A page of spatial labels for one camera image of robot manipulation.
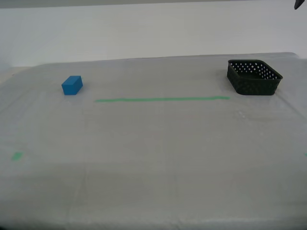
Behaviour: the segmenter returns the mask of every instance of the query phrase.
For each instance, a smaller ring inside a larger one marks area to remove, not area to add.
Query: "green tape piece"
[[[12,156],[12,161],[17,161],[23,156],[22,152],[15,152],[14,155]]]
[[[167,101],[213,101],[229,100],[230,97],[162,97],[162,98],[117,98],[117,99],[99,99],[95,102],[167,102]]]

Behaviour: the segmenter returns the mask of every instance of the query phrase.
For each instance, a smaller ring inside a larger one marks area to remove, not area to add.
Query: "blue cube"
[[[62,88],[65,95],[76,95],[82,88],[81,76],[70,76],[62,84]]]

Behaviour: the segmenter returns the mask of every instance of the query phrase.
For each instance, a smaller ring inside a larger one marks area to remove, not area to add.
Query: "white table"
[[[242,96],[227,61],[284,79]],[[0,85],[0,225],[12,229],[307,228],[307,62],[293,54],[49,64]],[[84,87],[64,96],[61,84]],[[97,99],[229,100],[97,103]],[[21,158],[12,160],[14,153]]]

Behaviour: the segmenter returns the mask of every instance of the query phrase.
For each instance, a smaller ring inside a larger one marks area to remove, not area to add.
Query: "black basket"
[[[229,60],[227,78],[242,95],[273,95],[283,79],[260,60]]]

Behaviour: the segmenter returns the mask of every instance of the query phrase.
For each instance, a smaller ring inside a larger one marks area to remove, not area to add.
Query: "green tape line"
[[[15,152],[14,155],[12,156],[12,161],[17,161],[23,156],[22,152]]]
[[[229,100],[230,97],[161,97],[161,98],[117,98],[117,99],[99,99],[95,102],[168,102],[168,101],[213,101]]]

